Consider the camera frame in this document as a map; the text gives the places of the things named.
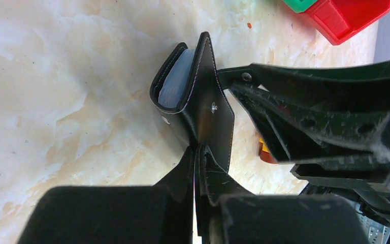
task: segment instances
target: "red object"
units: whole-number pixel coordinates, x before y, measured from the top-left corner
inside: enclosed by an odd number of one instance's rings
[[[340,45],[390,11],[390,0],[318,0],[299,13],[333,45]]]
[[[263,150],[263,143],[259,143],[259,158],[269,164],[277,164],[276,160],[274,160],[273,156],[267,151]]]

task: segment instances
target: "marble surface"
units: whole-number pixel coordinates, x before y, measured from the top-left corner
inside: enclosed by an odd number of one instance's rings
[[[0,0],[0,243],[15,243],[60,185],[152,185],[182,151],[150,102],[178,42],[209,31],[218,68],[371,63],[377,24],[332,46],[278,0]],[[296,194],[291,165],[258,159],[236,114],[230,175],[257,194]]]

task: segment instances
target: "black leather wallet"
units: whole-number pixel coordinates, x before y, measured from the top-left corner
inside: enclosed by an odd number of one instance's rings
[[[228,172],[233,141],[234,113],[219,84],[208,32],[201,33],[184,93],[175,108],[159,104],[159,92],[179,56],[187,49],[180,43],[162,65],[150,88],[150,98],[180,143],[195,149],[208,145],[217,164]]]

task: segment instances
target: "card inside wallet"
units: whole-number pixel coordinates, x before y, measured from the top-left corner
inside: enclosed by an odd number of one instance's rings
[[[158,102],[165,108],[175,108],[184,94],[188,83],[190,67],[195,55],[194,49],[186,49],[177,59],[159,91]]]

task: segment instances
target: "green lid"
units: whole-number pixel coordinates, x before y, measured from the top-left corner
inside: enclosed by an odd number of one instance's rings
[[[294,12],[301,13],[306,11],[317,0],[283,0]]]

